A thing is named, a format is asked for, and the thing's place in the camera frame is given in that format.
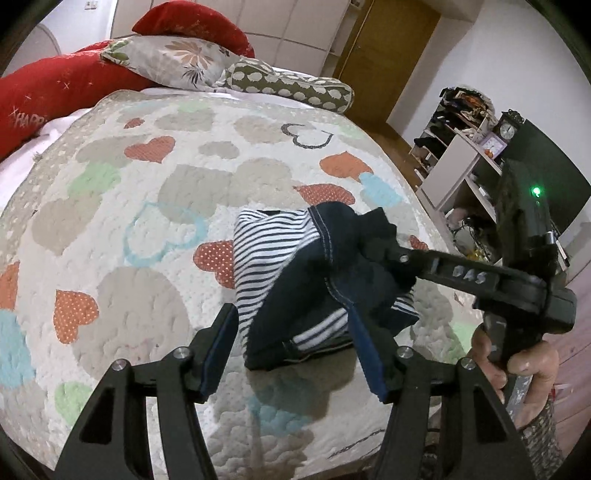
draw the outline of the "pillow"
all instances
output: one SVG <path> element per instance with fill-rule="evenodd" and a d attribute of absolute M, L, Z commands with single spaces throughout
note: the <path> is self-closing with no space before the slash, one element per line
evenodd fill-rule
<path fill-rule="evenodd" d="M 210 92 L 239 60 L 229 50 L 199 38 L 133 36 L 114 40 L 102 57 L 167 87 Z"/>
<path fill-rule="evenodd" d="M 116 90 L 143 90 L 154 83 L 83 51 L 41 59 L 0 79 L 0 160 L 41 126 L 90 108 Z"/>
<path fill-rule="evenodd" d="M 353 105 L 353 89 L 330 77 L 280 72 L 268 63 L 242 57 L 226 72 L 226 86 L 237 92 L 269 93 L 318 108 L 344 113 Z"/>
<path fill-rule="evenodd" d="M 237 55 L 254 57 L 242 30 L 220 12 L 188 0 L 166 2 L 149 10 L 134 25 L 140 35 L 186 35 L 209 40 Z"/>
<path fill-rule="evenodd" d="M 109 46 L 113 40 L 102 40 L 97 43 L 93 43 L 92 45 L 88 45 L 87 47 L 81 48 L 80 50 L 76 50 L 75 53 L 80 53 L 81 51 L 88 51 L 88 50 L 103 50 L 105 47 Z"/>

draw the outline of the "television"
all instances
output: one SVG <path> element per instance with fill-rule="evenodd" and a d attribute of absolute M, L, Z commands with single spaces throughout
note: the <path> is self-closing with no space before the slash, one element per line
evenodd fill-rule
<path fill-rule="evenodd" d="M 503 160 L 522 161 L 540 178 L 540 193 L 548 200 L 550 217 L 562 234 L 591 196 L 591 185 L 574 163 L 539 128 L 525 121 L 506 149 Z"/>

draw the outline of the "human hand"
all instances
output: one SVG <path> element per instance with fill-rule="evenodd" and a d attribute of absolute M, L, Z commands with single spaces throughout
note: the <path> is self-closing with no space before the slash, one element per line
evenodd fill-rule
<path fill-rule="evenodd" d="M 507 383 L 507 374 L 488 359 L 491 349 L 491 339 L 480 325 L 472 335 L 472 348 L 468 352 L 468 356 L 478 364 L 501 401 L 504 401 L 501 389 Z M 559 365 L 558 351 L 545 341 L 509 358 L 507 362 L 509 373 L 525 377 L 534 376 L 530 389 L 524 398 L 522 409 L 515 418 L 515 426 L 518 429 L 534 420 L 546 405 L 558 374 Z"/>

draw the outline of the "clock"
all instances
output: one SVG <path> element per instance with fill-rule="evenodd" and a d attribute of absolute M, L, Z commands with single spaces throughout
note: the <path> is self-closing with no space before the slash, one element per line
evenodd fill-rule
<path fill-rule="evenodd" d="M 513 135 L 515 135 L 515 132 L 517 132 L 517 129 L 510 123 L 502 124 L 499 128 L 499 135 L 503 140 L 511 140 L 511 138 L 513 138 Z"/>
<path fill-rule="evenodd" d="M 501 119 L 492 131 L 501 141 L 507 144 L 519 131 L 519 128 L 524 122 L 525 120 L 519 112 L 509 110 L 508 112 L 503 112 Z"/>

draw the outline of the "quilted bedspread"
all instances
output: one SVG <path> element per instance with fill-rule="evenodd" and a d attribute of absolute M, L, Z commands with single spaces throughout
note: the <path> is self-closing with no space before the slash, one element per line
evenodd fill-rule
<path fill-rule="evenodd" d="M 199 93 L 102 100 L 37 160 L 0 220 L 2 427 L 53 467 L 113 360 L 158 360 L 234 301 L 241 207 L 327 200 L 359 213 L 381 206 L 402 244 L 415 235 L 445 249 L 390 160 L 338 114 Z M 455 361 L 479 323 L 467 302 L 419 281 L 421 320 L 400 342 Z M 155 477 L 165 479 L 148 400 Z M 352 349 L 249 372 L 237 343 L 197 413 L 219 478 L 281 480 L 322 478 L 376 452 L 389 406 Z"/>

